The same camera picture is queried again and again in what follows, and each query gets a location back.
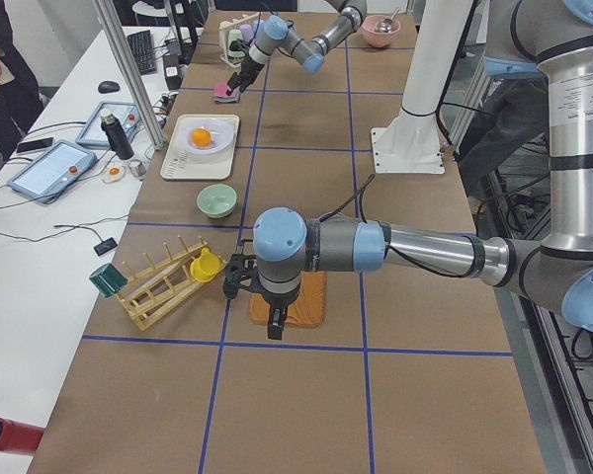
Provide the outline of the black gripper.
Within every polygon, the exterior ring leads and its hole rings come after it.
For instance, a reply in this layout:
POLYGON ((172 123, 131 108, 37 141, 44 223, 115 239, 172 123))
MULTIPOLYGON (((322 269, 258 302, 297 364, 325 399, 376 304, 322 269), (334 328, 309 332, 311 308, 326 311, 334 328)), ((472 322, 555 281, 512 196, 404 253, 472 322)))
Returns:
POLYGON ((253 41, 241 63, 240 71, 235 72, 226 82, 227 96, 231 97, 238 91, 244 92, 256 81, 266 63, 267 54, 253 41))
POLYGON ((234 253, 224 268, 222 291, 227 299, 237 297, 239 290, 260 294, 269 304, 267 337, 281 340, 288 317, 288 308, 300 291, 300 276, 288 282, 274 282, 262 275, 256 257, 234 253))

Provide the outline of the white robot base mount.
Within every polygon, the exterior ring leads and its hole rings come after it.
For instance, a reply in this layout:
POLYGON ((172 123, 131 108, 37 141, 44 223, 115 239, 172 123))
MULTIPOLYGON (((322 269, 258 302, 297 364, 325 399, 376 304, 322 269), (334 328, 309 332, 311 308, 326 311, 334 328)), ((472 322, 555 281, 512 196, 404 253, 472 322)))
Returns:
POLYGON ((388 126, 372 129, 376 173, 445 172, 438 109, 474 4, 473 0, 425 4, 399 114, 388 126))

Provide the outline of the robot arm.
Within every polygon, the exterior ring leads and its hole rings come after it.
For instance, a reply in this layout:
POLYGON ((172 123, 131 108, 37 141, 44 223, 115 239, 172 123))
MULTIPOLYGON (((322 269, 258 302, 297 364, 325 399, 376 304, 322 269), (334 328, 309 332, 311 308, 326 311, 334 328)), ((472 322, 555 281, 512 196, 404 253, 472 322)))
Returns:
POLYGON ((364 0, 328 1, 328 4, 339 12, 339 16, 312 39, 304 39, 292 22, 270 15, 258 28, 254 39, 240 41, 237 45, 244 52, 244 57, 240 70, 226 82, 226 94, 243 93, 255 82, 272 54, 281 48, 305 71, 316 73, 324 63, 324 56, 355 33, 367 17, 367 2, 364 0))
MULTIPOLYGON (((342 16, 321 35, 303 41, 295 28, 271 16, 252 41, 229 89, 243 92, 272 53, 283 47, 305 70, 366 20, 365 1, 328 1, 342 16)), ((398 117, 372 129, 377 173, 432 173, 439 163, 435 125, 447 59, 456 53, 472 1, 427 1, 398 117)), ((270 304, 268 337, 280 340, 288 307, 298 297, 303 272, 363 273, 383 263, 413 266, 445 277, 479 277, 506 287, 593 332, 593 1, 491 2, 486 71, 494 77, 549 80, 551 230, 542 242, 412 229, 338 215, 342 204, 314 219, 275 207, 253 226, 254 255, 243 242, 224 269, 223 293, 261 294, 270 304)))

